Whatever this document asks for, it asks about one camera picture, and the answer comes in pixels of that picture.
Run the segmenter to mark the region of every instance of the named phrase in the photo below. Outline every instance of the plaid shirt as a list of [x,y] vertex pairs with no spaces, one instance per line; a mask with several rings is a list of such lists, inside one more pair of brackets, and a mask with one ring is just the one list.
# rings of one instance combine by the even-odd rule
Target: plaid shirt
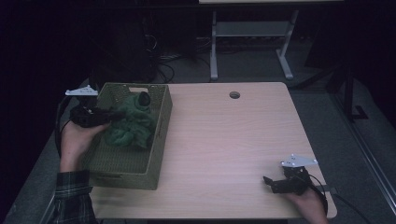
[[89,178],[89,171],[58,174],[55,211],[49,223],[97,223],[92,210]]

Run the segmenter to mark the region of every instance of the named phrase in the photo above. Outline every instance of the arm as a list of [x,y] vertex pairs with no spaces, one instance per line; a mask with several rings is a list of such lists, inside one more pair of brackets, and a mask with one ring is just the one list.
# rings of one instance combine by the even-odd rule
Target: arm
[[95,135],[107,125],[84,129],[70,121],[62,132],[62,157],[55,190],[55,211],[49,223],[97,223],[92,210],[89,171],[81,171],[81,159]]
[[297,207],[301,215],[311,224],[328,224],[329,220],[323,209],[319,196],[308,188],[303,195],[287,193],[285,197]]

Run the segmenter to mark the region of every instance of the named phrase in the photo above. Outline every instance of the green fabric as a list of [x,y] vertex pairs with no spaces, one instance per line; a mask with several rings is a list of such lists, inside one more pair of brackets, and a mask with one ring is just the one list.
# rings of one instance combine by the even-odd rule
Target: green fabric
[[149,139],[155,131],[155,119],[149,106],[138,103],[139,94],[133,94],[116,110],[125,113],[125,118],[114,121],[104,134],[105,141],[113,147],[139,146],[148,148]]

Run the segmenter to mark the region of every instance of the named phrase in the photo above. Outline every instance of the green basket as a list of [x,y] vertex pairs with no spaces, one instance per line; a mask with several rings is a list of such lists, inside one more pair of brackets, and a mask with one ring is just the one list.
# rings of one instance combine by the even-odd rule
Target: green basket
[[124,189],[156,189],[163,162],[163,149],[172,99],[167,85],[106,83],[98,96],[98,107],[119,106],[131,94],[146,91],[150,112],[157,120],[151,148],[111,147],[98,134],[87,152],[83,167],[91,171],[93,186]]

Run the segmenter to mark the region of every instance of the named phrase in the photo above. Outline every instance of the hand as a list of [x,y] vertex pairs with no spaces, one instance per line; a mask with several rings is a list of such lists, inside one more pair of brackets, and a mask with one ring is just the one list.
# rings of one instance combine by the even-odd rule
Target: hand
[[289,199],[301,213],[301,215],[311,224],[328,224],[329,220],[323,209],[323,204],[319,196],[310,188],[308,188],[302,195],[294,193],[284,194],[285,198]]
[[80,161],[90,148],[92,139],[109,125],[108,123],[93,128],[81,128],[69,121],[62,131],[60,172],[80,170]]

